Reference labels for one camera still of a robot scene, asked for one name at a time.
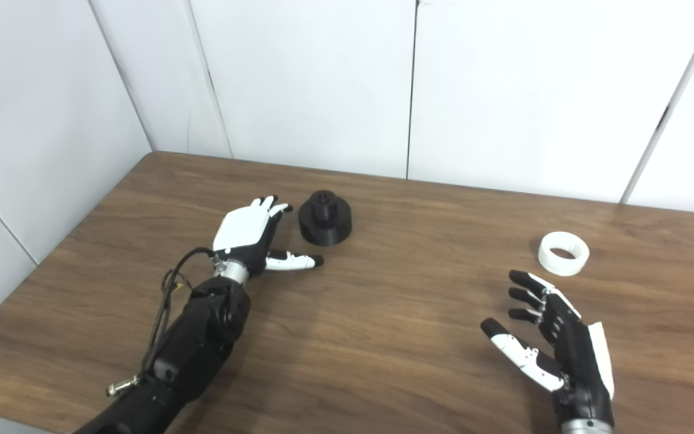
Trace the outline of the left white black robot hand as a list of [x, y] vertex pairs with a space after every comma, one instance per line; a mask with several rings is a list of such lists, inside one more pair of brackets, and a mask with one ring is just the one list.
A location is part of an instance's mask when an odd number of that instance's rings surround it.
[[265, 270], [313, 269], [325, 263], [319, 254], [272, 249], [279, 222], [293, 209], [287, 203], [278, 204], [277, 200], [276, 195], [256, 198], [251, 205], [226, 214], [213, 242], [217, 275], [245, 285]]

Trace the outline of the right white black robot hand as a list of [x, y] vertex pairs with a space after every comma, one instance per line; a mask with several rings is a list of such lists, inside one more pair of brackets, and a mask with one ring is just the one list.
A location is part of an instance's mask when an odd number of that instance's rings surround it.
[[490, 342], [532, 381], [547, 390], [563, 433], [612, 433], [614, 377], [605, 330], [586, 324], [562, 291], [547, 280], [512, 269], [510, 298], [525, 303], [511, 308], [511, 319], [537, 327], [553, 348], [548, 355], [534, 348], [494, 318], [480, 328]]

